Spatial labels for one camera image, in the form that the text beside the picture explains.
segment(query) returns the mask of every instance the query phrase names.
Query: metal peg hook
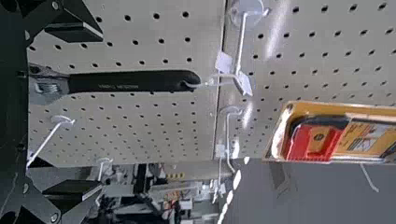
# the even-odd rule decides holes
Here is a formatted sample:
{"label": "metal peg hook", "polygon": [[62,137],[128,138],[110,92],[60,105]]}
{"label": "metal peg hook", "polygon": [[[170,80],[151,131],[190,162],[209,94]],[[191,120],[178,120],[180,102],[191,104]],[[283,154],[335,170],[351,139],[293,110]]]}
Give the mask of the metal peg hook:
{"label": "metal peg hook", "polygon": [[244,48],[245,31],[254,27],[263,17],[266,17],[271,9],[264,8],[262,0],[239,0],[232,5],[229,14],[231,21],[239,27],[238,46],[236,48],[235,61],[233,63],[234,84],[242,94],[252,95],[251,86],[244,81],[245,75],[241,72],[242,50]]}
{"label": "metal peg hook", "polygon": [[101,179],[102,179],[102,173],[103,173],[103,166],[105,165],[105,163],[111,163],[111,162],[113,162],[113,159],[101,158],[101,159],[99,159],[97,162],[100,163],[98,181],[101,181]]}
{"label": "metal peg hook", "polygon": [[243,109],[240,109],[235,105],[228,105],[220,110],[220,114],[225,114],[225,141],[226,141],[225,153],[227,156],[227,165],[230,168],[230,170],[233,172],[233,174],[235,174],[235,169],[233,168],[230,162],[230,116],[239,116],[242,113],[243,113]]}
{"label": "metal peg hook", "polygon": [[379,193],[379,188],[377,188],[377,187],[375,186],[375,184],[373,183],[372,179],[371,179],[370,176],[369,176],[369,173],[367,173],[366,168],[364,167],[364,164],[361,163],[360,166],[361,166],[361,170],[363,171],[364,176],[366,177],[367,182],[369,183],[369,185],[370,185],[370,187],[372,188],[372,190],[375,191],[375,192],[377,192],[377,193]]}
{"label": "metal peg hook", "polygon": [[51,139],[51,137],[56,133],[56,131],[61,126],[71,127],[76,122],[75,119],[70,119],[63,115],[55,115],[51,118],[51,121],[56,122],[57,124],[53,127],[53,129],[50,131],[49,135],[41,143],[40,147],[35,151],[35,153],[30,158],[28,158],[26,167],[29,167],[32,164],[32,162],[35,161],[35,158],[38,156],[38,154],[41,152],[41,150],[44,148],[44,146],[48,143],[48,141]]}

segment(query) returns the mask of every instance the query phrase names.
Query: hanging merchandise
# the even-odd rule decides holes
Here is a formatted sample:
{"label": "hanging merchandise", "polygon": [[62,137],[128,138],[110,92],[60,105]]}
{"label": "hanging merchandise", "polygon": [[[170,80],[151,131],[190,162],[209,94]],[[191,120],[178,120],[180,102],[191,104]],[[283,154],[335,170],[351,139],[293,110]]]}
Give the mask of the hanging merchandise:
{"label": "hanging merchandise", "polygon": [[29,103],[50,105],[67,94],[82,92],[194,91],[201,79],[189,70],[150,70],[61,74],[29,63]]}
{"label": "hanging merchandise", "polygon": [[288,102],[265,159],[383,163],[395,151],[393,107]]}

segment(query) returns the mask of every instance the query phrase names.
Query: pegboard hole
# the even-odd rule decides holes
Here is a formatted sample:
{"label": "pegboard hole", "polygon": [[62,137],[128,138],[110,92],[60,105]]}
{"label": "pegboard hole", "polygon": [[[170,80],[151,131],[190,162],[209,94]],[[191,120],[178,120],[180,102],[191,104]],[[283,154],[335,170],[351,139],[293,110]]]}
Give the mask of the pegboard hole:
{"label": "pegboard hole", "polygon": [[125,16],[124,16],[124,19],[125,19],[126,21],[131,21],[131,16],[125,15]]}
{"label": "pegboard hole", "polygon": [[190,13],[189,13],[188,11],[184,11],[181,15],[182,15],[184,18],[188,18],[188,17],[190,16]]}
{"label": "pegboard hole", "polygon": [[387,3],[383,3],[381,5],[378,6],[378,11],[381,11],[382,9],[384,9],[387,6]]}
{"label": "pegboard hole", "polygon": [[393,32],[393,28],[389,28],[386,32],[385,35],[390,35]]}
{"label": "pegboard hole", "polygon": [[160,14],[154,13],[154,14],[152,15],[152,17],[153,17],[155,20],[159,20],[159,19],[160,19]]}
{"label": "pegboard hole", "polygon": [[341,34],[341,31],[336,31],[335,33],[334,33],[334,36],[339,36]]}
{"label": "pegboard hole", "polygon": [[322,13],[327,12],[327,9],[329,9],[328,6],[323,6],[322,9],[320,10]]}
{"label": "pegboard hole", "polygon": [[368,30],[362,30],[362,31],[361,31],[361,35],[366,35],[367,32],[368,32]]}
{"label": "pegboard hole", "polygon": [[300,8],[299,7],[294,7],[293,8],[293,14],[296,14],[297,12],[299,12],[300,11]]}
{"label": "pegboard hole", "polygon": [[350,11],[350,12],[353,12],[353,11],[356,10],[357,7],[358,7],[358,4],[353,4],[353,5],[349,8],[349,11]]}

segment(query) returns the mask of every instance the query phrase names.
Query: price tag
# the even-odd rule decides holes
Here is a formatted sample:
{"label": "price tag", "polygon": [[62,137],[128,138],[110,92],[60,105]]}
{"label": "price tag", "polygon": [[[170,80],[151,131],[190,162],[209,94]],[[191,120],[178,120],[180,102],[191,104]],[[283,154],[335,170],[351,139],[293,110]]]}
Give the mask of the price tag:
{"label": "price tag", "polygon": [[250,80],[248,79],[248,76],[245,75],[243,72],[239,72],[238,83],[240,84],[240,88],[242,89],[242,95],[253,96],[253,90],[251,89]]}
{"label": "price tag", "polygon": [[215,67],[223,74],[230,74],[233,67],[233,58],[230,55],[219,51]]}

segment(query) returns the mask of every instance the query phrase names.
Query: black metal frame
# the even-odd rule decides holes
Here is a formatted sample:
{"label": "black metal frame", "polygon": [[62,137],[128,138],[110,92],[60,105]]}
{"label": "black metal frame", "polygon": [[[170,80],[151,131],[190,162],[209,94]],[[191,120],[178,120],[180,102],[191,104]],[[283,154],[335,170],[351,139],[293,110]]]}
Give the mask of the black metal frame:
{"label": "black metal frame", "polygon": [[[66,42],[103,41],[102,30],[82,0],[0,0],[0,24],[0,76],[5,84],[0,88],[0,223],[36,223],[26,220],[30,217],[44,223],[59,223],[62,215],[64,223],[78,223],[75,214],[88,212],[92,198],[99,194],[98,188],[94,188],[96,191],[87,200],[83,200],[86,195],[81,196],[81,202],[75,204],[73,211],[62,213],[48,198],[53,194],[45,197],[25,175],[28,139],[26,47],[46,27],[48,33]],[[100,187],[98,182],[79,183],[85,184],[84,192],[92,186]],[[70,184],[63,182],[57,187]]]}

